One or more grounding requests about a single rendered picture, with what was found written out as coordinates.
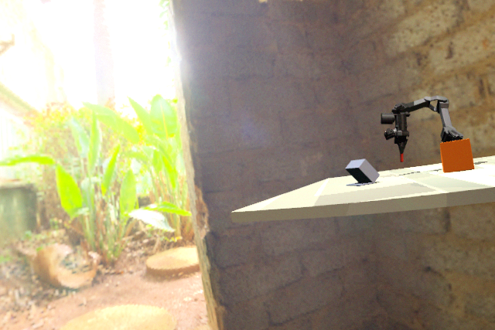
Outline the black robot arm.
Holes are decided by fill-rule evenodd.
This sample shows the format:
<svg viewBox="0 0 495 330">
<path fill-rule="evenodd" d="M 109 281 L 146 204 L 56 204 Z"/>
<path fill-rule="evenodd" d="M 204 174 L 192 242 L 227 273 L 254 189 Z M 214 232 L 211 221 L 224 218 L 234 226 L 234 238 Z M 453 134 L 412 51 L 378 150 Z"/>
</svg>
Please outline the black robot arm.
<svg viewBox="0 0 495 330">
<path fill-rule="evenodd" d="M 430 102 L 434 100 L 438 100 L 436 107 L 430 104 Z M 410 116 L 409 113 L 424 107 L 427 107 L 430 110 L 440 114 L 443 125 L 443 129 L 441 132 L 441 141 L 443 141 L 443 143 L 448 141 L 460 141 L 463 139 L 463 134 L 460 134 L 452 126 L 451 118 L 449 116 L 449 111 L 448 111 L 449 99 L 440 96 L 424 97 L 424 99 L 421 98 L 419 100 L 407 104 L 406 103 L 396 104 L 392 108 L 392 113 L 381 113 L 381 123 L 393 124 L 393 122 L 395 121 L 395 124 L 397 123 L 407 124 L 407 117 Z M 393 137 L 396 138 L 395 137 L 396 132 L 397 132 L 396 127 L 394 127 L 394 130 L 388 128 L 387 132 L 384 133 L 386 140 Z"/>
</svg>

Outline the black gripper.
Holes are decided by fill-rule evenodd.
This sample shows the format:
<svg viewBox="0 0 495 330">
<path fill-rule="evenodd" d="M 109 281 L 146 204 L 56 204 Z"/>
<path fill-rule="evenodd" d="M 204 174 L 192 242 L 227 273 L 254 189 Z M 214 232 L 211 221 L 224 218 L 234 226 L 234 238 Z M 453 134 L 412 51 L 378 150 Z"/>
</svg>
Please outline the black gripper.
<svg viewBox="0 0 495 330">
<path fill-rule="evenodd" d="M 409 136 L 409 132 L 407 130 L 407 124 L 404 123 L 397 123 L 395 124 L 395 127 L 397 129 L 396 132 L 396 138 L 394 139 L 394 143 L 398 144 L 398 147 L 400 149 L 400 153 L 403 153 L 405 151 L 405 145 L 407 144 Z"/>
</svg>

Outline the dark grey square panel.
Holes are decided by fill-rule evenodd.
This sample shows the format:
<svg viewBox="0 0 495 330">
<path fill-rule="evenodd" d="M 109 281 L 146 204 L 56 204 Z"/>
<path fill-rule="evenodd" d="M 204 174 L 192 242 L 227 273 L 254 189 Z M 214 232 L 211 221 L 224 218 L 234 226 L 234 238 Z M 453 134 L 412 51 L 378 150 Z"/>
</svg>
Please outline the dark grey square panel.
<svg viewBox="0 0 495 330">
<path fill-rule="evenodd" d="M 366 159 L 352 160 L 345 169 L 358 181 L 346 186 L 374 184 L 380 176 Z"/>
</svg>

